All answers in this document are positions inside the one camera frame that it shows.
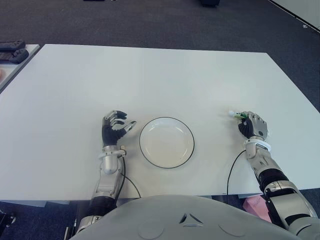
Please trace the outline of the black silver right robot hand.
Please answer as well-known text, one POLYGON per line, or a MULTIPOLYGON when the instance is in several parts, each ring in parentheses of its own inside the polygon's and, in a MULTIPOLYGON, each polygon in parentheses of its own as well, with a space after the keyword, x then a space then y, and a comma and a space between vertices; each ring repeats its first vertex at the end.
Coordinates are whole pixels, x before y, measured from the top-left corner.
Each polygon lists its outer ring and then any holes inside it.
POLYGON ((258 138, 262 141, 267 139, 267 123, 256 113, 244 111, 240 113, 241 119, 238 130, 247 139, 258 138))

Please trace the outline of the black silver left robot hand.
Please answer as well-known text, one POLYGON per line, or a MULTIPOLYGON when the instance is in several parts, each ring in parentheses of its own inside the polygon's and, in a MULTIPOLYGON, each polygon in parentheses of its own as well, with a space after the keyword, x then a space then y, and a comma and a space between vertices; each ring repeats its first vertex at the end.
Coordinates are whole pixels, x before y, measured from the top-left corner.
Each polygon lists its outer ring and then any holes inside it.
POLYGON ((127 114, 120 110, 112 110, 102 119, 102 129, 101 136, 103 146, 116 146, 118 140, 125 136, 130 130, 136 125, 136 121, 131 121, 122 128, 115 129, 117 126, 122 126, 125 124, 127 119, 127 114))

